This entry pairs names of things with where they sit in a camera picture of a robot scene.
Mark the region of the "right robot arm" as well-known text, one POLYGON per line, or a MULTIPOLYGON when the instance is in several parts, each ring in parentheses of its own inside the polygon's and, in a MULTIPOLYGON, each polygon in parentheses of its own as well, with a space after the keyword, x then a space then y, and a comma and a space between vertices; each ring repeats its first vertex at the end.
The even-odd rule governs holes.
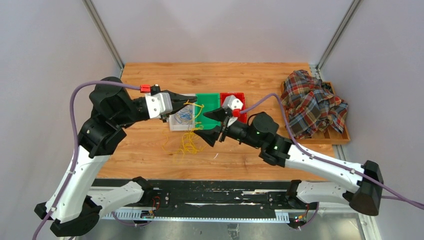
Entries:
POLYGON ((368 216, 380 213, 382 184, 380 166, 371 160, 355 163, 313 151, 277 133, 279 125, 265 112, 251 123, 225 118, 222 126, 195 130, 211 147, 230 138, 259 150, 259 157, 271 166, 298 169, 324 178, 325 182, 293 180, 286 203, 294 209, 309 203, 337 203, 368 216))

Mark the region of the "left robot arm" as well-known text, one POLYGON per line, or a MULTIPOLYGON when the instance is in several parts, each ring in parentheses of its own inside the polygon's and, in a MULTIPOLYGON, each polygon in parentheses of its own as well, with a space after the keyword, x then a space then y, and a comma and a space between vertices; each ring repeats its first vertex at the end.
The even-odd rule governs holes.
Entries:
POLYGON ((154 189, 143 177, 99 195, 89 195, 103 165, 126 137, 125 129, 137 122, 159 119, 165 122, 196 96, 162 90, 158 85, 129 85, 110 76, 77 86, 69 101, 73 133, 71 162, 53 196, 35 206, 35 213, 56 237, 78 237, 90 232, 101 218, 130 204, 150 206, 154 189), (90 118, 77 129, 75 98, 85 87, 94 86, 89 94, 90 118))

